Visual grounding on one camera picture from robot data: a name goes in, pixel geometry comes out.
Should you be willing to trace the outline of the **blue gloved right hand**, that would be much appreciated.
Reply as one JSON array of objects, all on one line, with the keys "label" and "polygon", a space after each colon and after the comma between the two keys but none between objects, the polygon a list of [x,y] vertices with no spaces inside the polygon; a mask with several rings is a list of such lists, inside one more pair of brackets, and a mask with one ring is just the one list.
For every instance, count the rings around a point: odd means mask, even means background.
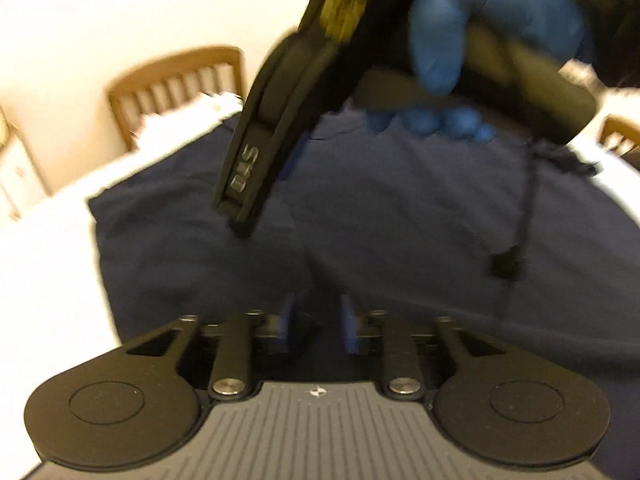
[{"label": "blue gloved right hand", "polygon": [[578,131],[527,101],[518,70],[512,73],[511,87],[472,78],[463,84],[465,96],[454,96],[454,88],[462,84],[466,33],[476,23],[558,64],[585,60],[592,53],[590,32],[575,0],[414,0],[408,48],[414,76],[431,101],[369,112],[370,130],[381,133],[398,119],[420,138],[440,134],[487,143],[499,122],[518,113],[534,136],[558,145],[570,142]]}]

